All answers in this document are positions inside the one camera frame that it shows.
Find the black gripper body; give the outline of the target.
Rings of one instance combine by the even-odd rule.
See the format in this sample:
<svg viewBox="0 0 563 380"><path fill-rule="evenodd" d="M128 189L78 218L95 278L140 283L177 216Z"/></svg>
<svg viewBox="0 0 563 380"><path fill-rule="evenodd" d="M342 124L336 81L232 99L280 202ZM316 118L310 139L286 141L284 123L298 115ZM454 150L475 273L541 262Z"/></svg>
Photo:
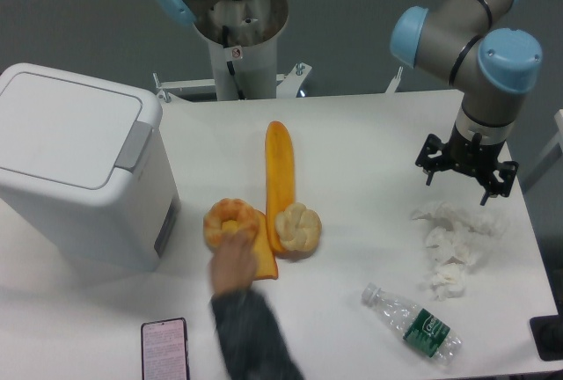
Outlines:
<svg viewBox="0 0 563 380"><path fill-rule="evenodd" d="M460 109L442 153L453 162L455 171L485 177L500 168L498 156L505 142L505 125L486 125Z"/></svg>

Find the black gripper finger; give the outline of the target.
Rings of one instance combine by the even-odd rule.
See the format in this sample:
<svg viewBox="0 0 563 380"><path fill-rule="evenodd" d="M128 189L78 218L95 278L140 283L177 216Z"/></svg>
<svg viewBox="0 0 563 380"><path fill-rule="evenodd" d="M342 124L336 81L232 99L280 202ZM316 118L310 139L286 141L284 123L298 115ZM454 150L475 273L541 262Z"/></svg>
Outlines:
<svg viewBox="0 0 563 380"><path fill-rule="evenodd" d="M415 160L416 166L427 176L427 186L431 185L437 172L445 172L449 169L449 156L443 153L445 148L446 144L438 136L429 134Z"/></svg>
<svg viewBox="0 0 563 380"><path fill-rule="evenodd" d="M480 205L485 206L489 198L508 198L517 172L516 161L496 162L479 169L479 184L485 190Z"/></svg>

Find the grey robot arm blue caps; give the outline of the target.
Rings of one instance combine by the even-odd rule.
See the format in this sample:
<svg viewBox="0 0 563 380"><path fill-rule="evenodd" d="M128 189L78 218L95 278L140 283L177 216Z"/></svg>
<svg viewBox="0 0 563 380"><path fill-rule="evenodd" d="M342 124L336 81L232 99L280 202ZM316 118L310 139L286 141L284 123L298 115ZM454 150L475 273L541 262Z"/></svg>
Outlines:
<svg viewBox="0 0 563 380"><path fill-rule="evenodd" d="M393 56L463 94L449 140L428 135L416 165L428 180L446 171L476 179L483 202L511 192L519 164L498 157L543 61L531 34L496 27L518 1L445 0L434 11L414 6L391 33Z"/></svg>

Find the dark grey sleeved forearm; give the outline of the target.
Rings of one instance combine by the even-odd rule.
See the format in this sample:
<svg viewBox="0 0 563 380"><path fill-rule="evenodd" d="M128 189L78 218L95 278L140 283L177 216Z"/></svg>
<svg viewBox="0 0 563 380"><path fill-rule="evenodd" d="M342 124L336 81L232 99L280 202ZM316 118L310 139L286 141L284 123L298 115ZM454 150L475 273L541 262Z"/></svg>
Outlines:
<svg viewBox="0 0 563 380"><path fill-rule="evenodd" d="M231 379L302 379L265 297L252 290L213 296L211 308Z"/></svg>

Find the person's right hand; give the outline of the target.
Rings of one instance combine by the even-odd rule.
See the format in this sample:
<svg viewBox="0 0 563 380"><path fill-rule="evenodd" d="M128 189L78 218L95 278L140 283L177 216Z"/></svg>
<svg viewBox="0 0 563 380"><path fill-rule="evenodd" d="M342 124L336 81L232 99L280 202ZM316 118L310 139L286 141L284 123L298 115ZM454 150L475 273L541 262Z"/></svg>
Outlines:
<svg viewBox="0 0 563 380"><path fill-rule="evenodd" d="M243 231L228 232L209 264L213 296L249 289L258 263L250 237Z"/></svg>

